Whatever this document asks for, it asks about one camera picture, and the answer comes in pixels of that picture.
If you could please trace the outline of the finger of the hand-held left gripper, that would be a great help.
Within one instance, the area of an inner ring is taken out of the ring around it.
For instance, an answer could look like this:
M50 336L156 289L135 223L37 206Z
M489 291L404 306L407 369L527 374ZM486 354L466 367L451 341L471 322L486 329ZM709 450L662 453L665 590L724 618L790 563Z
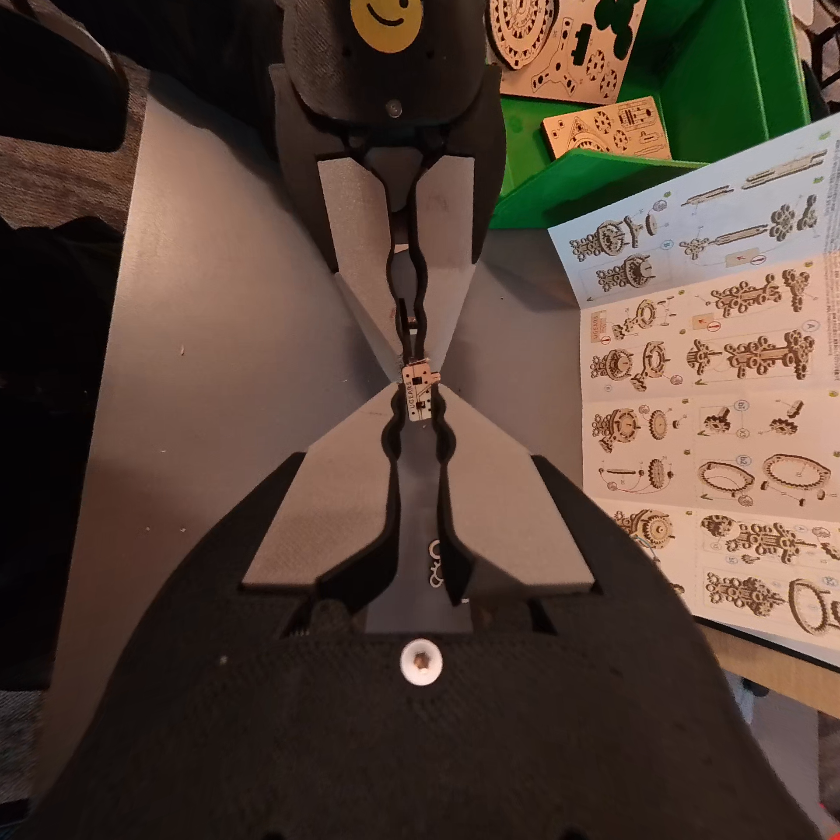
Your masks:
M415 186L417 338L434 372L443 370L476 271L472 250L474 170L472 158L444 155Z
M318 173L339 288L385 376L399 382L403 343L391 283L393 241L385 186L350 157L320 161Z

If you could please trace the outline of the small wooden connector plate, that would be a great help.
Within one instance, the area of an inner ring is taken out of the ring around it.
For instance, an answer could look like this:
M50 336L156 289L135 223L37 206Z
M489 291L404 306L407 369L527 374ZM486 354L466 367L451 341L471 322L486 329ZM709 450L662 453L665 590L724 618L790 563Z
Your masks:
M432 417L432 390L440 382L440 373L432 370L431 360L415 360L402 368L408 419L421 422Z

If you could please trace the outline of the large laser-cut wooden sheet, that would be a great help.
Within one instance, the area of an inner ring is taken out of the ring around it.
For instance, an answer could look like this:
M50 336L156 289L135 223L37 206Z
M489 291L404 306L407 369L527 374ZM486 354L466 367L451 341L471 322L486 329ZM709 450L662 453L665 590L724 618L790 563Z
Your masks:
M486 57L500 94L614 104L646 1L488 1Z

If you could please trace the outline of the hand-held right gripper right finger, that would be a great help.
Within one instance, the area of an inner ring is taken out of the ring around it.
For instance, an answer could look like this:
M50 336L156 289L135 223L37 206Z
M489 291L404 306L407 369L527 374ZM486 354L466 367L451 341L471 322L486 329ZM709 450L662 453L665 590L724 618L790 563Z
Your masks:
M445 385L434 388L433 426L450 601L496 606L589 592L593 573L530 452Z

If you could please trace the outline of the person's black clothing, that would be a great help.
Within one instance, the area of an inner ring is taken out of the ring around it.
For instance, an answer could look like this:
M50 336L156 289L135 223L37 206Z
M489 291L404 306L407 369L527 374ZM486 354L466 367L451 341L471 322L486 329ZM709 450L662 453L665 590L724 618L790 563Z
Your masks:
M1 688L49 686L123 236L1 230Z

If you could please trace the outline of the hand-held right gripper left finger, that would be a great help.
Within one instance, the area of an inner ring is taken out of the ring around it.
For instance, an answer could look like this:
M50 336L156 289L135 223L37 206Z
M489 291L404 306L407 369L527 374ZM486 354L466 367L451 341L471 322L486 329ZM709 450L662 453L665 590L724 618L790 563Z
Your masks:
M403 394L389 384L312 444L242 585L360 611L392 583L401 519Z

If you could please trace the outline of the small laser-cut wooden sheet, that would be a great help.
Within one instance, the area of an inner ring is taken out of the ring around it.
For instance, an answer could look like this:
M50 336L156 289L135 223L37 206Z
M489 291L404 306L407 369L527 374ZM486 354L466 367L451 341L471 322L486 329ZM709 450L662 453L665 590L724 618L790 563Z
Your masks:
M652 96L548 117L541 132L555 161L575 150L671 159L667 132Z

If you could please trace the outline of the black office chair silver base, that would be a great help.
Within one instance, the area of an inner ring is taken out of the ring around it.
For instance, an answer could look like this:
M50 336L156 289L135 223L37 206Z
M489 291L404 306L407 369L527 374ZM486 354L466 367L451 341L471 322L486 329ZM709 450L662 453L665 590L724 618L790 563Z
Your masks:
M129 101L120 63L83 26L29 2L2 3L3 137L114 152Z

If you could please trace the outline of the printed assembly instruction sheet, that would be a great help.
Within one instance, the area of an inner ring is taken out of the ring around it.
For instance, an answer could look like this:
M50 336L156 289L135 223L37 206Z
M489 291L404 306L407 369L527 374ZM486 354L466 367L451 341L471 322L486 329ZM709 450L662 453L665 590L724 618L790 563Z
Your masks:
M584 491L694 616L838 668L838 113L549 235Z

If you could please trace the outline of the green plastic bin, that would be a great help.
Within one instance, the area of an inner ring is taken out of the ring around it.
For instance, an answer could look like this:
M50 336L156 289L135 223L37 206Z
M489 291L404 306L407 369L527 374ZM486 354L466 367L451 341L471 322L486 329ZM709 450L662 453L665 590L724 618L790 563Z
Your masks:
M573 150L555 161L542 121L605 104L503 97L507 163L491 228L551 228L806 126L789 4L647 2L617 101L645 96L670 160Z

